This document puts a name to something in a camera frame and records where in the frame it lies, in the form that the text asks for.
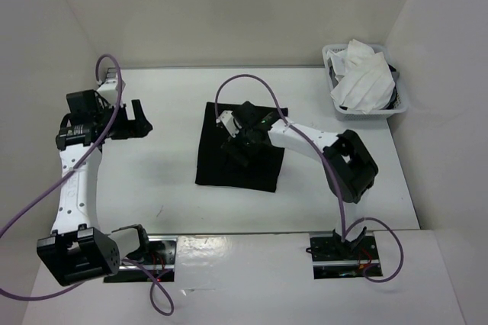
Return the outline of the black skirt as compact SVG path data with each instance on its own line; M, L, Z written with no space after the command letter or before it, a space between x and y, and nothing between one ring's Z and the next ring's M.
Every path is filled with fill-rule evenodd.
M214 103L209 101L205 106L197 152L195 183L276 192L284 149L263 146L245 167L222 148L228 137L226 130L216 125Z

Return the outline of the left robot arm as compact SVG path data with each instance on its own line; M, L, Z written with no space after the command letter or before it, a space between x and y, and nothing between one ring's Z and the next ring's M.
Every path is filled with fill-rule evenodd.
M63 170L59 207L49 236L37 241L37 255L62 286L116 275L122 259L140 264L152 253L139 224L103 233L96 208L104 142L143 138L153 128L140 101L132 102L129 119L116 86L73 92L66 100L69 113L55 139Z

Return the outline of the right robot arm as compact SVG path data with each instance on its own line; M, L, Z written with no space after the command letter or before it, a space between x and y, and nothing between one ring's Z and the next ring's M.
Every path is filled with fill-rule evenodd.
M306 127L285 117L280 109L263 115L249 101L233 111L215 114L217 126L228 133L222 149L242 166L249 166L266 147L290 150L319 162L339 201L339 220L332 232L334 250L343 259L360 250L366 233L360 222L361 199L373 187L379 168L356 132L334 134Z

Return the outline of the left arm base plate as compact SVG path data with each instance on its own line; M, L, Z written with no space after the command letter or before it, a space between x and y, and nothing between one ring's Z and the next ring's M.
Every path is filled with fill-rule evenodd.
M158 278L159 282L173 282L175 278L175 260L177 253L177 236L149 235L149 252L138 259L150 274ZM119 272L103 279L104 283L137 283L150 282L149 277L132 264L121 265Z

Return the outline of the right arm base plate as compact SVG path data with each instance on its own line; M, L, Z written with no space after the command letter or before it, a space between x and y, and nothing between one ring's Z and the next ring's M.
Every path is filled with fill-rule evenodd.
M358 243L344 245L334 233L310 235L305 251L311 256L315 279L360 278L383 275L376 240L366 233Z

